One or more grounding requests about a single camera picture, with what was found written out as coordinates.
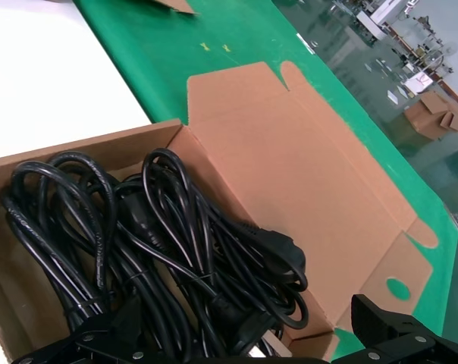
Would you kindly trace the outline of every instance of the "open cardboard box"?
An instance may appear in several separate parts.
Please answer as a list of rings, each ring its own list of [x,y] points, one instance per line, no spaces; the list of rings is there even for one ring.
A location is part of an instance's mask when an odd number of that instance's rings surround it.
[[[311,311],[287,332],[298,356],[330,359],[340,326],[350,329],[350,298],[411,313],[431,266],[410,243],[433,247],[433,231],[290,62],[283,84],[264,63],[191,77],[190,126],[167,121],[0,158],[0,189],[12,169],[64,150],[91,155],[122,177],[154,148],[173,149],[198,185],[227,212],[291,236],[306,254]],[[401,280],[397,299],[388,278]],[[0,341],[10,358],[67,335],[61,306],[40,267],[15,240],[0,207]]]
[[[450,131],[458,132],[458,103],[435,91],[423,93],[416,104],[405,110],[404,116],[416,132],[430,140]]]

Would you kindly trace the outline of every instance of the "concrete floor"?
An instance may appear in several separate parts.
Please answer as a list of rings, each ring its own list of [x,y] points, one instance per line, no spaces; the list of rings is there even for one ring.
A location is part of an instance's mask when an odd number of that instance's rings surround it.
[[[401,117],[416,102],[399,90],[406,77],[399,47],[390,37],[372,45],[357,33],[353,17],[330,0],[274,0],[296,31],[353,94],[449,210],[458,213],[458,133],[430,141]],[[442,90],[432,86],[438,92]],[[444,336],[458,342],[458,248],[444,325]]]

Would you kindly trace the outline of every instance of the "box hole cutout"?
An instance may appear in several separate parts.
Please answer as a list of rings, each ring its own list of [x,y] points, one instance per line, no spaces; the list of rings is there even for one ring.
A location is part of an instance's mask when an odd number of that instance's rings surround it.
[[[409,288],[397,278],[387,279],[387,288],[397,299],[407,301],[411,297]]]

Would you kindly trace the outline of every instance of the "black power cord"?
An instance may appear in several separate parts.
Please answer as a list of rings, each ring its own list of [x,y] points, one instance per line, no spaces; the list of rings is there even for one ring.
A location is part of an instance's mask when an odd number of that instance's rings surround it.
[[[36,186],[26,184],[28,174],[40,175]],[[267,330],[281,338],[284,325],[308,323],[301,249],[283,234],[227,217],[168,149],[148,154],[141,173],[121,182],[78,152],[24,162],[2,204],[54,287],[71,331],[137,295],[151,345],[188,362],[246,355],[255,345],[273,355],[262,340]],[[93,258],[93,277],[86,256]],[[195,326],[162,279],[160,263]]]

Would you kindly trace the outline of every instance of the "green mat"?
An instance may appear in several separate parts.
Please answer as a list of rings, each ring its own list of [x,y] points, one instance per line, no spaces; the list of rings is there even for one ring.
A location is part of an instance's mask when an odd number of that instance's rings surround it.
[[[280,3],[284,6],[295,1]],[[187,122],[186,84],[193,74],[257,61],[265,61],[279,74],[282,61],[294,62],[437,234],[438,248],[417,245],[434,270],[414,315],[441,334],[458,239],[456,228],[442,201],[320,58],[308,52],[270,0],[189,0],[198,13],[195,17],[149,0],[74,2],[154,122],[172,118]],[[353,335],[337,334],[341,341],[334,357],[361,347]]]

